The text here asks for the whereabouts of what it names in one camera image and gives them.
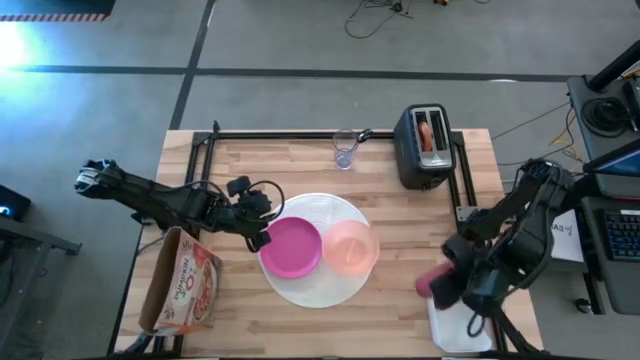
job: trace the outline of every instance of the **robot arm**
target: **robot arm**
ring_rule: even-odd
[[[551,226],[564,212],[561,204],[573,179],[560,165],[543,159],[530,160],[518,171],[523,176],[509,195],[491,209],[474,210],[445,242],[442,251],[453,266],[425,275],[432,279],[426,293],[439,309],[462,300],[476,316],[499,320],[519,350],[532,351],[501,307],[514,291],[528,288],[551,259]],[[512,216],[515,223],[500,232]]]
[[[132,217],[138,222],[151,217],[162,230],[180,226],[194,237],[200,229],[239,234],[251,252],[271,241],[264,230],[279,214],[263,217],[271,211],[271,202],[260,190],[252,190],[256,184],[248,177],[227,184],[229,196],[239,195],[235,204],[215,184],[211,183],[218,192],[194,188],[194,184],[172,188],[129,174],[113,160],[89,160],[80,169],[75,189],[88,198],[116,200],[136,210]]]

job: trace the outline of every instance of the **pink object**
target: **pink object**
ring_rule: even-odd
[[[355,220],[341,221],[329,229],[322,242],[327,264],[338,274],[367,274],[380,256],[378,238],[369,226]]]
[[[418,295],[422,297],[433,297],[433,293],[431,292],[431,282],[441,275],[446,274],[453,268],[453,263],[451,261],[447,261],[446,263],[440,264],[433,269],[429,270],[429,272],[420,276],[416,280],[416,291]]]
[[[307,275],[322,257],[322,238],[308,221],[289,217],[269,225],[271,242],[260,249],[264,266],[274,275],[295,279]]]

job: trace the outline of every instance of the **wooden tabletop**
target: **wooden tabletop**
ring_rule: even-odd
[[[462,130],[480,206],[503,197],[489,132]],[[169,131],[157,181],[184,183],[192,131]],[[199,157],[202,169],[203,153]],[[352,170],[339,171],[330,140],[218,140],[210,179],[220,185],[240,175],[268,179],[287,198],[309,192],[338,195],[364,214],[380,240],[380,259],[365,286],[351,299],[327,309],[307,309],[280,297],[266,281],[256,255],[238,235],[201,232],[201,241],[224,262],[214,328],[185,337],[183,356],[221,357],[427,357],[444,355],[431,341],[425,299],[415,279],[444,261],[440,245],[456,231],[448,184],[409,191],[397,175],[390,140],[369,140],[358,148]],[[459,191],[465,191],[458,169]],[[263,190],[275,202],[276,191]],[[141,246],[159,237],[145,229]],[[140,332],[138,317],[160,246],[145,250],[135,264],[116,349]],[[527,291],[506,300],[516,327],[541,348]]]

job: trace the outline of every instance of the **cardboard box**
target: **cardboard box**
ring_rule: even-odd
[[[181,228],[169,229],[139,324],[148,334],[182,335],[213,327],[222,260]]]

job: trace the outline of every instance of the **toaster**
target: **toaster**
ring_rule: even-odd
[[[447,112],[440,104],[411,105],[393,130],[400,182],[407,189],[438,187],[455,170]]]

